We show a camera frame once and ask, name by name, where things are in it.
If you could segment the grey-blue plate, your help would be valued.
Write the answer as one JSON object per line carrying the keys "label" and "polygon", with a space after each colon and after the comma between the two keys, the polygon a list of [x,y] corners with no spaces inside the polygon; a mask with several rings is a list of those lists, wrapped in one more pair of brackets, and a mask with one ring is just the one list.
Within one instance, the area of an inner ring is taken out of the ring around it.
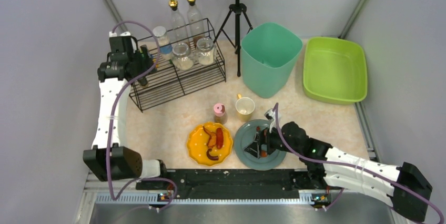
{"label": "grey-blue plate", "polygon": [[251,169],[260,171],[274,169],[285,159],[286,153],[279,150],[275,150],[271,155],[259,159],[244,151],[244,148],[253,142],[257,126],[264,129],[269,125],[270,123],[267,120],[255,119],[243,124],[235,134],[235,153],[238,159]]}

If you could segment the black lid spice jar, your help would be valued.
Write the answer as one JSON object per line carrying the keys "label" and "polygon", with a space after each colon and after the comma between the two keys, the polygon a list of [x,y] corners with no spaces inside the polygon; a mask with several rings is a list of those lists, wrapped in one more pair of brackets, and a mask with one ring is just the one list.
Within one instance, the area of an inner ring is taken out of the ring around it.
{"label": "black lid spice jar", "polygon": [[147,81],[147,78],[145,76],[142,77],[142,78],[139,78],[138,79],[138,83],[140,84],[140,86],[142,88],[146,88],[148,86],[148,81]]}

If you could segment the blue label jar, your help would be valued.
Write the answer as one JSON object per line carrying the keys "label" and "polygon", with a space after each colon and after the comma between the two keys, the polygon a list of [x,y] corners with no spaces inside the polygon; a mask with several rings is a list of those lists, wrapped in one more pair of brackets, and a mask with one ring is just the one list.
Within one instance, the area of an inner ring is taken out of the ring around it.
{"label": "blue label jar", "polygon": [[173,47],[167,30],[163,26],[157,26],[153,29],[154,37],[160,45],[160,52],[164,60],[170,61],[173,57]]}

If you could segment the cream yellow mug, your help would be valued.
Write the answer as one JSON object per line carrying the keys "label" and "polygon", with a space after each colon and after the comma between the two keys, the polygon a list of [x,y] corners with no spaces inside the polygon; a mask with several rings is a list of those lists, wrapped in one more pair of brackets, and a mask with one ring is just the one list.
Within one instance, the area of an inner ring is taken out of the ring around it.
{"label": "cream yellow mug", "polygon": [[251,119],[255,108],[255,102],[251,98],[237,94],[235,109],[237,111],[237,116],[241,121],[248,122]]}

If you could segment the large clear glass jar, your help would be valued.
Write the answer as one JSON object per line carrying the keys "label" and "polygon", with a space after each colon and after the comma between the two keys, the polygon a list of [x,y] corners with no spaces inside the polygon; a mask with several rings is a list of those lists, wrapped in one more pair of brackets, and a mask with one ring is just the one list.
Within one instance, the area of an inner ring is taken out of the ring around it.
{"label": "large clear glass jar", "polygon": [[173,46],[172,62],[180,70],[189,70],[193,67],[194,61],[191,58],[191,51],[188,44],[178,43]]}

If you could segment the pink lid spice jar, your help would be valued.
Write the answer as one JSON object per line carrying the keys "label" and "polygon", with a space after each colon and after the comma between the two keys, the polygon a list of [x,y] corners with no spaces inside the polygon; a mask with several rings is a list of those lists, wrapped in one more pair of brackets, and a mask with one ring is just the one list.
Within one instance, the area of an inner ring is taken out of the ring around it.
{"label": "pink lid spice jar", "polygon": [[225,124],[228,119],[225,105],[223,103],[216,103],[214,104],[213,109],[214,109],[214,122]]}

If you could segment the yellow scalloped plate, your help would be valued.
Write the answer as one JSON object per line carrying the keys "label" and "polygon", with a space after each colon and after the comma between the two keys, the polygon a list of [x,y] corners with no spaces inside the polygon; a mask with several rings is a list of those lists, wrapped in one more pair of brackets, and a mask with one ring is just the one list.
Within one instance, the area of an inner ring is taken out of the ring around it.
{"label": "yellow scalloped plate", "polygon": [[[217,149],[216,146],[214,146],[211,152],[213,156],[219,157],[218,161],[211,161],[206,156],[206,151],[209,149],[207,147],[209,136],[204,132],[202,128],[203,126],[215,133],[216,129],[220,127],[224,132],[223,147],[221,149]],[[190,158],[200,165],[209,167],[222,163],[231,154],[233,145],[234,141],[229,130],[222,124],[214,122],[207,122],[198,125],[193,131],[191,131],[186,143]]]}

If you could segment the oil bottle gold cap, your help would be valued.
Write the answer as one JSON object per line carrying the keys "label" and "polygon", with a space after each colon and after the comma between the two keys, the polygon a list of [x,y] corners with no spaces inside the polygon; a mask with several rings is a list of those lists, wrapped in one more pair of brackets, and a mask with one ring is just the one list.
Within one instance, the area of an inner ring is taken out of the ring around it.
{"label": "oil bottle gold cap", "polygon": [[186,43],[190,46],[186,22],[183,15],[178,10],[178,1],[169,0],[169,7],[171,9],[170,22],[175,34],[175,41],[178,43]]}
{"label": "oil bottle gold cap", "polygon": [[197,44],[197,42],[205,36],[203,17],[201,11],[196,5],[196,0],[187,0],[187,2],[189,4],[187,18],[190,24],[190,32],[192,34],[194,44]]}

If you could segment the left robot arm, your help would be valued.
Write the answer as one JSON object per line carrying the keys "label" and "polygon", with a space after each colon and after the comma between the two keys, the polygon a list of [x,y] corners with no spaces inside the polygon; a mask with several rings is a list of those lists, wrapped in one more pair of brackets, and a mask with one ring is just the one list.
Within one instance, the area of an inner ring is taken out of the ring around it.
{"label": "left robot arm", "polygon": [[144,160],[126,146],[126,111],[130,81],[150,69],[153,59],[146,47],[138,47],[130,32],[109,34],[110,52],[97,75],[100,109],[96,135],[83,161],[100,181],[161,176],[161,160]]}

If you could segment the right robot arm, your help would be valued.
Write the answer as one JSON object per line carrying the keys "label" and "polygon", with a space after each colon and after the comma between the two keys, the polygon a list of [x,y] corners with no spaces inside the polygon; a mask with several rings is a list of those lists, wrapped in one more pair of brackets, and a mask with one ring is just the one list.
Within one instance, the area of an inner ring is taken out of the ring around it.
{"label": "right robot arm", "polygon": [[295,122],[276,128],[267,120],[253,120],[236,133],[241,143],[239,157],[248,161],[267,155],[298,153],[314,187],[339,187],[380,200],[399,215],[423,222],[432,186],[417,166],[385,165],[348,154],[333,145],[309,137]]}

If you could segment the teal plastic bin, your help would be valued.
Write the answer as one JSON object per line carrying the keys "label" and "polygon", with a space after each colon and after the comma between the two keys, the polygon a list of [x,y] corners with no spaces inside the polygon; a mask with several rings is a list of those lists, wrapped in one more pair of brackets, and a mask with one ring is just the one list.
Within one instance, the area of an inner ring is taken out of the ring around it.
{"label": "teal plastic bin", "polygon": [[287,83],[303,41],[287,28],[263,23],[241,41],[241,76],[257,96],[271,98]]}

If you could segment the green plastic tub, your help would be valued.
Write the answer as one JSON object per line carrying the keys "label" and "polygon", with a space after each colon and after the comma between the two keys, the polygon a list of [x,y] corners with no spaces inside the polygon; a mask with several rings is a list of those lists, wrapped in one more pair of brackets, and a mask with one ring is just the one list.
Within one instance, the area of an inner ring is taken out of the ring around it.
{"label": "green plastic tub", "polygon": [[350,105],[368,94],[363,48],[352,41],[313,37],[305,49],[302,86],[307,97],[324,103]]}

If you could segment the black tripod stand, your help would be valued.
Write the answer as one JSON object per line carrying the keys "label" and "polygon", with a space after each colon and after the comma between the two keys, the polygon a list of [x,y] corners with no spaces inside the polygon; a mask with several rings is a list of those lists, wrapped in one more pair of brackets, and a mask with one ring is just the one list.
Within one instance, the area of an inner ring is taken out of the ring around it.
{"label": "black tripod stand", "polygon": [[[229,17],[234,14],[235,15],[235,41],[231,40],[229,35],[224,30],[226,23],[229,20]],[[214,36],[214,43],[217,41],[218,37],[221,33],[223,33],[226,38],[230,41],[233,48],[235,49],[235,54],[237,55],[237,76],[241,76],[241,16],[243,16],[248,24],[247,34],[253,30],[252,23],[247,16],[247,6],[244,3],[241,3],[240,0],[235,0],[233,4],[229,5],[229,11],[226,15],[222,25],[220,26],[217,34]]]}

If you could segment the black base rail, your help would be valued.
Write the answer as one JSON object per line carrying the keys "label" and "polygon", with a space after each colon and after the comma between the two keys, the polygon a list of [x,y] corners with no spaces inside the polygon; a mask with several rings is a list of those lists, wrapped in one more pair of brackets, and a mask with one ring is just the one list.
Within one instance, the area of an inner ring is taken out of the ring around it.
{"label": "black base rail", "polygon": [[106,183],[88,175],[84,192],[98,203],[149,205],[311,205],[328,206],[335,199],[358,197],[360,203],[378,200],[316,181],[304,169],[176,169],[165,173],[167,181],[131,183],[112,200]]}

